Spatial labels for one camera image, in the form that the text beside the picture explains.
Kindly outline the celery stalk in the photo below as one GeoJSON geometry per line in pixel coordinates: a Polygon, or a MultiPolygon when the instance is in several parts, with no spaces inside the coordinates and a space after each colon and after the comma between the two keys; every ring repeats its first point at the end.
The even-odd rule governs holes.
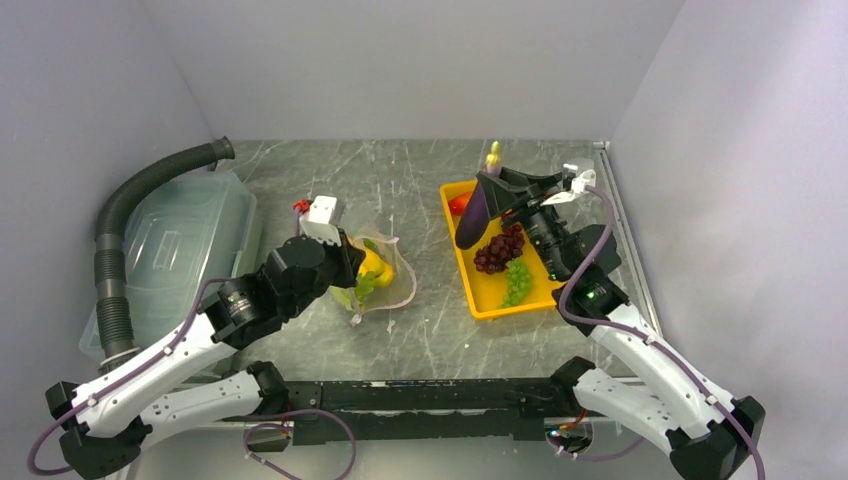
{"type": "Polygon", "coordinates": [[[373,272],[359,274],[357,284],[351,288],[340,288],[331,286],[329,292],[346,310],[354,313],[363,313],[366,308],[367,298],[376,289],[376,276],[373,272]]]}

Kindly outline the dark purple eggplant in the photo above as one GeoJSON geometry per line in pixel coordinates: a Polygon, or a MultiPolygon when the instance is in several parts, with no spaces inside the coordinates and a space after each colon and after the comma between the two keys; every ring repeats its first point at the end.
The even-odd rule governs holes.
{"type": "MultiPolygon", "coordinates": [[[[502,168],[502,149],[498,141],[494,141],[486,155],[482,173],[493,178],[500,175],[502,168]]],[[[490,222],[486,198],[482,183],[477,181],[475,189],[460,216],[456,228],[454,243],[460,250],[471,249],[483,236],[490,222]]]]}

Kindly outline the red mango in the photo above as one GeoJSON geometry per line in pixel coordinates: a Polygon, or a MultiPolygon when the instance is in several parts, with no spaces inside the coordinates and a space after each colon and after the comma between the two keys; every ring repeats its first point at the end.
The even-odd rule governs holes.
{"type": "Polygon", "coordinates": [[[472,194],[473,194],[472,191],[468,191],[468,192],[462,193],[460,195],[457,195],[457,196],[451,198],[447,202],[449,212],[453,216],[462,216],[464,214],[465,210],[467,209],[467,206],[468,206],[468,203],[469,203],[469,201],[472,197],[472,194]]]}

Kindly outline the yellow banana bunch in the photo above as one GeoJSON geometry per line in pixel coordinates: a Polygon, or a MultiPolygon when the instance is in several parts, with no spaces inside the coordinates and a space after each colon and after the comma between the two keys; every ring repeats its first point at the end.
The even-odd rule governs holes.
{"type": "Polygon", "coordinates": [[[364,252],[365,258],[360,264],[359,276],[376,287],[389,286],[395,278],[393,267],[373,250],[365,248],[364,252]]]}

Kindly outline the clear zip top bag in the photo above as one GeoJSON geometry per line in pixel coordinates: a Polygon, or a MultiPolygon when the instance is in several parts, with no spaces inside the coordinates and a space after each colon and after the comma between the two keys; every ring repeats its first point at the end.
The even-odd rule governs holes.
{"type": "Polygon", "coordinates": [[[365,253],[351,289],[331,287],[332,298],[349,314],[349,323],[358,326],[375,312],[407,306],[418,290],[418,279],[410,263],[398,249],[397,237],[366,232],[352,239],[365,253]]]}

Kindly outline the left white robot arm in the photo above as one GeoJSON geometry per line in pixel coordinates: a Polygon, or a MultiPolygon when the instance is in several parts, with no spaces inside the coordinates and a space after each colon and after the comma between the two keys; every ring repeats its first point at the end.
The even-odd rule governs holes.
{"type": "Polygon", "coordinates": [[[349,288],[365,252],[343,230],[337,242],[300,235],[273,250],[253,273],[218,280],[173,332],[118,368],[83,384],[59,382],[45,394],[66,468],[100,479],[144,449],[218,419],[279,417],[289,391],[273,363],[202,387],[179,385],[205,367],[281,330],[330,287],[349,288]]]}

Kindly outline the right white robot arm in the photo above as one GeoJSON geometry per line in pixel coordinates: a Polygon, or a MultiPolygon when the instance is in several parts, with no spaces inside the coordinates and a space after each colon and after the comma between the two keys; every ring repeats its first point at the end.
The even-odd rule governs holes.
{"type": "Polygon", "coordinates": [[[591,361],[574,357],[551,375],[551,401],[574,415],[581,408],[606,416],[661,450],[683,479],[729,479],[751,459],[766,476],[758,440],[764,407],[752,396],[735,397],[685,360],[641,315],[609,277],[618,252],[616,209],[594,182],[594,172],[530,175],[504,168],[476,175],[490,220],[518,223],[549,277],[563,320],[622,360],[645,385],[628,386],[591,361]],[[599,237],[583,251],[556,207],[584,194],[605,205],[599,237]]]}

